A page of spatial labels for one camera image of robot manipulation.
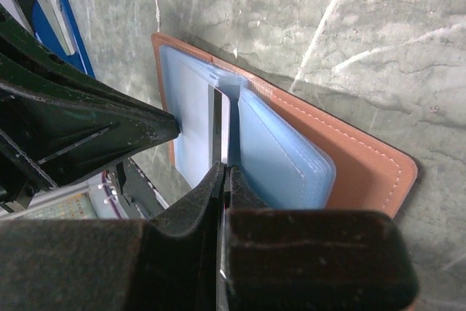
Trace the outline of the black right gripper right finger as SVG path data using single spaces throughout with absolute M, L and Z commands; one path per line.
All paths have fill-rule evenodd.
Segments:
M 221 274 L 230 310 L 408 310 L 419 280 L 374 210 L 277 210 L 229 171 Z

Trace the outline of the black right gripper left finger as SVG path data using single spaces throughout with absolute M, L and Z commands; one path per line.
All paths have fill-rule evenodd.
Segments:
M 225 167 L 152 220 L 5 220 L 3 310 L 215 310 Z

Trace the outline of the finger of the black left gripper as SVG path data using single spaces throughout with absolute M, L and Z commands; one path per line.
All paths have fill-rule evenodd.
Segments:
M 37 192 L 78 184 L 180 133 L 157 132 L 153 126 L 1 89 L 1 208 L 22 211 Z
M 1 89 L 55 105 L 95 109 L 153 124 L 161 133 L 178 133 L 175 117 L 84 74 L 30 35 L 1 8 Z

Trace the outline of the tan leather card holder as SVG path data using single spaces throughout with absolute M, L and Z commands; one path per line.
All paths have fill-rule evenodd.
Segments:
M 410 156 L 186 42 L 160 33 L 151 42 L 163 108 L 184 128 L 170 162 L 191 186 L 212 163 L 212 123 L 194 107 L 219 92 L 223 158 L 270 206 L 397 214 L 418 173 Z

